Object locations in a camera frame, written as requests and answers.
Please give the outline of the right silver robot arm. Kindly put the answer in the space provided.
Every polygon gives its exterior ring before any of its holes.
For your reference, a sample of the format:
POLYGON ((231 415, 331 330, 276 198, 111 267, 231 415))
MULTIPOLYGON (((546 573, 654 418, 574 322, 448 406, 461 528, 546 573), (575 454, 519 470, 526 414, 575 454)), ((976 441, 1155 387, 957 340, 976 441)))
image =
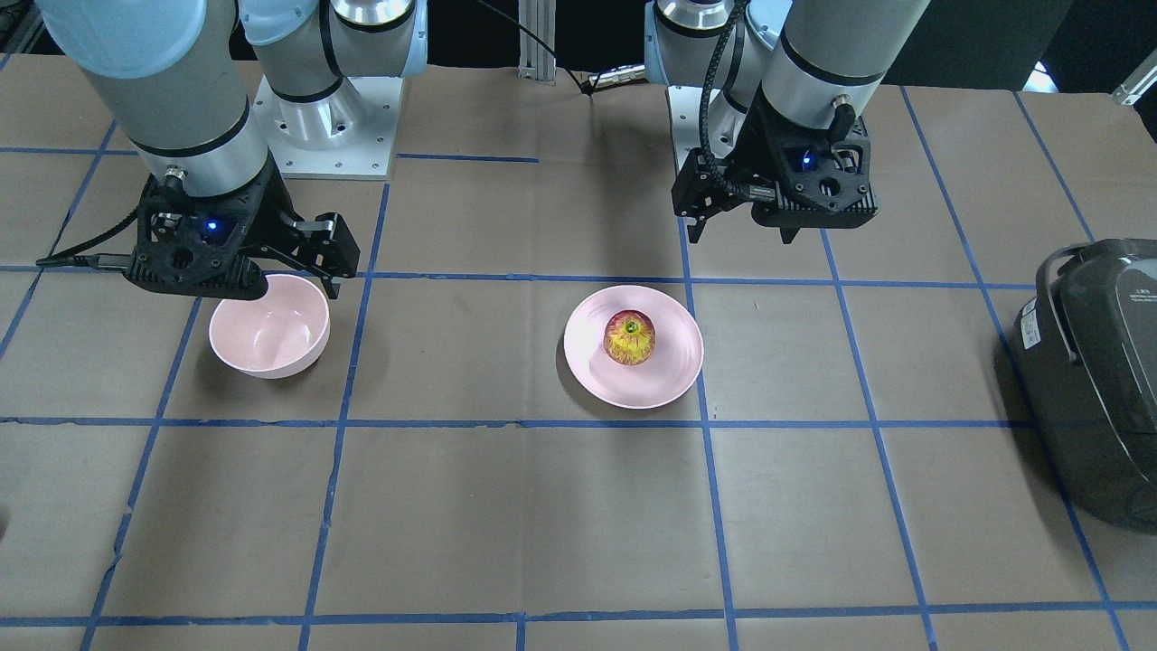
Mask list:
POLYGON ((334 299, 360 249, 303 219, 283 178, 385 177, 400 80, 428 61, 425 1, 40 1, 149 178, 127 217, 40 268, 116 271, 150 293, 260 299, 260 259, 334 299))

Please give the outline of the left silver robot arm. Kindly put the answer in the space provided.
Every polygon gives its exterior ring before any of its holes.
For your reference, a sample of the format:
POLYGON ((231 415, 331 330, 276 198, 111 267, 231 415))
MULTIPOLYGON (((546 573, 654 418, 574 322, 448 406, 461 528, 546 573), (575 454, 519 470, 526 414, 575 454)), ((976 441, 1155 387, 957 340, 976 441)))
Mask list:
POLYGON ((869 99, 924 1, 650 1, 644 77, 697 90, 673 108, 671 202, 687 239, 745 205, 793 243, 849 230, 879 210, 870 182, 869 99))

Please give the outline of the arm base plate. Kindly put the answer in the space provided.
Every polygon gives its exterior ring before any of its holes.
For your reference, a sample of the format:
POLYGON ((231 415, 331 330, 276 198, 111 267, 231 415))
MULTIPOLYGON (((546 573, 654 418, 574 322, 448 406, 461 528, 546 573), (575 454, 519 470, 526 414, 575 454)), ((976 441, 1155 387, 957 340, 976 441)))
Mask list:
POLYGON ((351 77, 329 98, 295 103, 263 77, 252 118, 287 180, 385 182, 404 88, 401 77, 351 77))
POLYGON ((712 156, 718 165, 718 172, 725 173, 728 156, 740 140, 740 130, 747 120, 749 111, 756 99, 762 98, 762 90, 756 86, 752 90, 713 90, 707 110, 702 108, 702 89, 691 86, 672 86, 668 89, 668 104, 671 119, 671 139, 673 140, 673 164, 676 172, 695 148, 702 147, 700 132, 708 135, 712 156))

